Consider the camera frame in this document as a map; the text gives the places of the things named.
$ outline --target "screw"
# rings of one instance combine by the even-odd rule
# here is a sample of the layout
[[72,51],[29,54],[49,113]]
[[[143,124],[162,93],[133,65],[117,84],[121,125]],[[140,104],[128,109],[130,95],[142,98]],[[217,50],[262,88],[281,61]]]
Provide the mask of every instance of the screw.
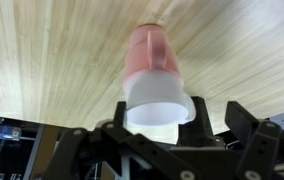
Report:
[[261,180],[260,174],[258,174],[255,171],[250,171],[250,170],[245,172],[245,177],[248,180]]
[[80,134],[82,134],[82,131],[81,130],[75,130],[74,132],[73,132],[73,134],[74,135],[80,135]]
[[180,178],[182,180],[195,180],[195,176],[191,171],[184,170],[180,173]]
[[109,124],[106,125],[106,128],[108,128],[108,129],[114,128],[114,125],[112,123],[109,123]]
[[267,126],[267,127],[275,127],[275,125],[272,124],[272,123],[266,123],[266,126]]

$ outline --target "wood grain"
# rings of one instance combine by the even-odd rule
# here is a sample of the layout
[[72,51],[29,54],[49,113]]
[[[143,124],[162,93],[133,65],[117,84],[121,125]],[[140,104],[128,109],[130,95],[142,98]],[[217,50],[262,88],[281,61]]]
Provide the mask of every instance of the wood grain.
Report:
[[[93,129],[112,118],[131,32],[161,25],[185,91],[205,98],[215,133],[226,103],[284,112],[283,0],[0,1],[0,116]],[[135,129],[174,141],[176,127]]]

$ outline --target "pink cup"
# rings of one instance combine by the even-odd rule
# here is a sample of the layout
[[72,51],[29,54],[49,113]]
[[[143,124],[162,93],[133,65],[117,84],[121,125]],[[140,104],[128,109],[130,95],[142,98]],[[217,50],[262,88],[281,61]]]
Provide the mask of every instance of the pink cup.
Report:
[[124,91],[128,124],[162,126],[195,118],[190,96],[164,30],[157,25],[137,28],[126,56]]
[[183,84],[164,30],[157,25],[144,25],[135,29],[131,35],[130,50],[125,61],[124,86],[136,73],[151,70],[173,73]]

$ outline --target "black mount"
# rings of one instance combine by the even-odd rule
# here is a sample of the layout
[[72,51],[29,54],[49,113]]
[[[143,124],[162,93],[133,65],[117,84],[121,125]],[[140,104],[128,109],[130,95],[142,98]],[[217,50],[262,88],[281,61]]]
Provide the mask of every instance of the black mount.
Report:
[[106,162],[121,179],[284,179],[274,170],[284,164],[284,132],[270,122],[259,122],[237,102],[228,102],[226,124],[243,147],[225,149],[225,137],[213,135],[205,102],[192,97],[197,116],[179,125],[176,145],[153,142],[127,131],[125,102],[114,119],[90,132],[66,132],[45,173],[44,180],[85,179],[90,169]]

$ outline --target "white cup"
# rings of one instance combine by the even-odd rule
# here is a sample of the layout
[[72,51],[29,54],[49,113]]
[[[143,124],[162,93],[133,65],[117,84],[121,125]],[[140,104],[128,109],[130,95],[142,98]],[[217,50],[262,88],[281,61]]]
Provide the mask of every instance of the white cup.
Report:
[[135,126],[184,124],[195,118],[191,97],[176,75],[153,70],[130,78],[125,87],[127,123]]

